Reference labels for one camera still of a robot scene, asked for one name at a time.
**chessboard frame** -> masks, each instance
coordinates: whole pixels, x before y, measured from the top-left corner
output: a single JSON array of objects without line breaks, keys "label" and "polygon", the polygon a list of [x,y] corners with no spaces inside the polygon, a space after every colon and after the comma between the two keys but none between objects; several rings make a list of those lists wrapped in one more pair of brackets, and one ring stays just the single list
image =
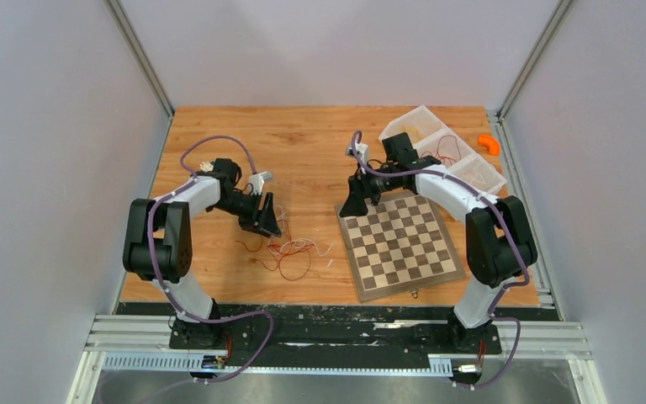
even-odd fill
[{"label": "chessboard frame", "polygon": [[[411,196],[416,196],[416,195],[410,191],[393,192],[391,194],[383,195],[380,198],[379,203],[382,204],[382,203],[390,202],[397,199],[409,198]],[[447,226],[444,223],[444,219],[442,218],[442,214],[440,213],[437,204],[431,201],[429,201],[429,204],[432,207],[432,214],[435,217],[435,221],[439,223],[439,229],[440,229],[440,232],[442,233],[442,239],[447,244],[449,257],[452,259],[454,263],[455,270],[444,274],[435,274],[435,275],[432,275],[431,277],[414,279],[409,282],[404,282],[402,284],[392,284],[375,290],[365,290],[365,288],[363,288],[363,280],[360,278],[360,273],[353,267],[353,265],[355,265],[354,264],[355,256],[352,251],[352,241],[350,239],[349,233],[347,231],[343,231],[343,229],[347,228],[345,224],[346,219],[340,217],[342,205],[336,205],[335,207],[336,218],[338,219],[338,225],[341,228],[341,237],[343,239],[343,244],[345,245],[345,248],[346,248],[348,262],[351,265],[350,272],[352,275],[352,280],[355,284],[357,298],[361,303],[367,302],[369,300],[388,297],[391,295],[397,295],[400,293],[411,292],[412,290],[417,290],[423,287],[431,286],[433,284],[440,284],[443,282],[449,282],[457,279],[465,279],[467,277],[467,274],[464,271],[464,266],[462,265],[462,262],[459,259],[459,255],[457,254],[457,248],[454,246],[452,238],[449,235],[449,231],[447,230]]]}]

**white panel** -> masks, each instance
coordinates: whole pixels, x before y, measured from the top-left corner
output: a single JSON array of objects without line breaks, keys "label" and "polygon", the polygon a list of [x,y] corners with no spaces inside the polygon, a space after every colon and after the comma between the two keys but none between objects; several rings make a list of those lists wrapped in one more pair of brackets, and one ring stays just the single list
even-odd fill
[{"label": "white panel", "polygon": [[124,0],[178,105],[500,107],[556,0]]},{"label": "white panel", "polygon": [[166,129],[102,1],[0,2],[0,403],[66,399]]},{"label": "white panel", "polygon": [[507,122],[566,316],[646,402],[646,2],[576,2]]}]

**checkered board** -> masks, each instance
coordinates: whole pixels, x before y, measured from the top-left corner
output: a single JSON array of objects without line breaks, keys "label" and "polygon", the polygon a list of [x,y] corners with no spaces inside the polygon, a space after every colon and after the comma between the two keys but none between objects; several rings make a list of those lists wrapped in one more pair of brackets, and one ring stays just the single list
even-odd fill
[{"label": "checkered board", "polygon": [[[464,277],[436,206],[410,192],[385,195],[368,215],[339,217],[360,301]],[[342,205],[336,206],[339,214]]]}]

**wooden tabletop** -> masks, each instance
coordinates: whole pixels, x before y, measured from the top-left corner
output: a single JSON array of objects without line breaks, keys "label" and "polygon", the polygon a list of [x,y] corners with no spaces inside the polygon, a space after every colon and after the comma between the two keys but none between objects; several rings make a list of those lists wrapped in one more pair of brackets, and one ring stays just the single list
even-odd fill
[{"label": "wooden tabletop", "polygon": [[[264,191],[274,194],[274,202],[287,212],[293,238],[309,238],[323,253],[311,252],[310,271],[300,280],[288,281],[277,272],[269,272],[275,262],[266,248],[248,252],[236,241],[256,248],[257,235],[242,231],[236,218],[213,210],[192,223],[194,258],[191,270],[204,290],[219,302],[236,303],[311,303],[358,304],[351,270],[342,242],[334,206],[347,197],[347,178],[356,168],[344,155],[356,129],[363,131],[363,141],[370,147],[370,158],[384,159],[380,132],[393,119],[413,107],[197,107],[179,108],[165,146],[152,196],[170,192],[183,183],[188,174],[179,166],[179,157],[195,141],[206,136],[227,134],[242,141],[250,150],[258,171],[271,171],[274,180]],[[431,107],[430,110],[451,127],[470,146],[501,171],[498,157],[489,156],[477,145],[477,137],[490,133],[483,108]],[[188,157],[190,166],[216,157],[228,157],[250,173],[244,153],[231,141],[211,141]],[[500,195],[506,195],[506,188]],[[449,233],[467,278],[436,284],[419,290],[417,299],[410,293],[377,299],[374,305],[454,305],[464,292],[469,278],[466,263],[464,226],[442,210]],[[288,278],[299,277],[309,267],[308,254],[286,257],[281,271]],[[150,284],[128,274],[122,301],[164,300]],[[505,306],[538,306],[533,283],[514,288],[501,301]]]}]

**orange handle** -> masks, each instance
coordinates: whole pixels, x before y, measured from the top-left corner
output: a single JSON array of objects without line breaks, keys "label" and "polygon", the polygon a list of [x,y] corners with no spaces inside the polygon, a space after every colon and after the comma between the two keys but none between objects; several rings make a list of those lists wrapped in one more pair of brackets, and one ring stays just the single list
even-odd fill
[{"label": "orange handle", "polygon": [[492,156],[499,156],[499,153],[501,152],[499,142],[489,135],[481,135],[479,137],[479,145],[486,147],[486,151],[488,151]]}]

